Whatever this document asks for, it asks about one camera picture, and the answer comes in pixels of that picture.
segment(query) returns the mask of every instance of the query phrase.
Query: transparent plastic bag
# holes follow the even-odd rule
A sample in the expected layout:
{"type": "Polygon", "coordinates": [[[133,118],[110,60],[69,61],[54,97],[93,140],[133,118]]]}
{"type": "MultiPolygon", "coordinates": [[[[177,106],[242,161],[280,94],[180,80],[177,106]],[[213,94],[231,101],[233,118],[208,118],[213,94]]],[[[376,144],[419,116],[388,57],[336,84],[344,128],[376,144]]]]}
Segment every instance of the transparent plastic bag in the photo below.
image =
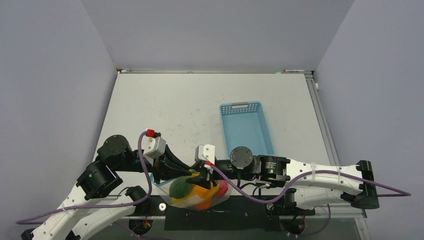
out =
{"type": "Polygon", "coordinates": [[[182,208],[202,211],[213,207],[227,200],[232,191],[232,187],[225,180],[218,180],[218,185],[206,189],[196,184],[186,183],[186,179],[198,176],[194,172],[191,176],[181,176],[172,180],[153,183],[153,176],[150,176],[152,183],[159,189],[159,196],[165,200],[168,205],[182,208]]]}

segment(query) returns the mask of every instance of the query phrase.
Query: basket hole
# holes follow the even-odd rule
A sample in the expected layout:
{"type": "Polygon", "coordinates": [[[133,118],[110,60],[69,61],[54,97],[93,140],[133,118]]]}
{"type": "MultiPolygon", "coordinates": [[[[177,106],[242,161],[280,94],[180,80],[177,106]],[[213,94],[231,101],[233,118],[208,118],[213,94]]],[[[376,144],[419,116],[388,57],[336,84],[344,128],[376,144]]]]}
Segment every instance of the basket hole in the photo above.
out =
{"type": "Polygon", "coordinates": [[[231,108],[233,109],[244,109],[247,108],[249,105],[237,105],[237,106],[232,106],[231,108]]]}

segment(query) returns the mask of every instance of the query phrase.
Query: white wall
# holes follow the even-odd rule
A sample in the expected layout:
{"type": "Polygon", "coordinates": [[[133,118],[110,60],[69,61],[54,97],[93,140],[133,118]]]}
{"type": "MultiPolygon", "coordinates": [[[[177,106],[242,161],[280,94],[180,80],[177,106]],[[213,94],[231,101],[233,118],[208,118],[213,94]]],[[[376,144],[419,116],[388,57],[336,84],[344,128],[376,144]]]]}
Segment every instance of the white wall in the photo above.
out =
{"type": "Polygon", "coordinates": [[[373,239],[422,239],[424,1],[356,0],[315,72],[342,164],[412,197],[369,210],[373,239]]]}
{"type": "Polygon", "coordinates": [[[315,70],[354,0],[82,0],[124,69],[315,70]]]}
{"type": "Polygon", "coordinates": [[[58,207],[91,161],[116,70],[79,0],[0,3],[0,239],[58,207]]]}

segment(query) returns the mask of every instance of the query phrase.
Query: blue plastic basket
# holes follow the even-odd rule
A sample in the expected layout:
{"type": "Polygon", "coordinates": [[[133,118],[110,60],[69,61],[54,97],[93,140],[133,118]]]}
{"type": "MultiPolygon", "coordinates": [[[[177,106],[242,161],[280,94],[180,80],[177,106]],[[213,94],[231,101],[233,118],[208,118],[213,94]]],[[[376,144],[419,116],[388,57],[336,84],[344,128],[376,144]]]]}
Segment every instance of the blue plastic basket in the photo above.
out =
{"type": "Polygon", "coordinates": [[[254,155],[273,155],[274,148],[260,101],[226,103],[219,106],[228,157],[239,146],[254,155]]]}

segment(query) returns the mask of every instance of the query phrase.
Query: white table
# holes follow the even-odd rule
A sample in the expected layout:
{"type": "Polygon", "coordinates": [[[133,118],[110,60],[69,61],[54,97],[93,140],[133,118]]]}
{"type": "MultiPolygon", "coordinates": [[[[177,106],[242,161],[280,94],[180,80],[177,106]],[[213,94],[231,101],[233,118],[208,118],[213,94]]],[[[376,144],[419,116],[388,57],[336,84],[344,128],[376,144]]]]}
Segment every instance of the white table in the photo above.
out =
{"type": "MultiPolygon", "coordinates": [[[[198,145],[215,145],[217,159],[228,159],[219,106],[250,101],[262,102],[275,156],[331,164],[303,74],[121,73],[97,149],[108,137],[120,134],[135,150],[140,133],[150,128],[161,132],[171,151],[189,166],[198,145]]],[[[147,189],[143,173],[118,174],[124,183],[112,195],[124,187],[147,189]]],[[[251,193],[253,186],[244,190],[251,193]]],[[[267,189],[264,194],[280,191],[267,189]]]]}

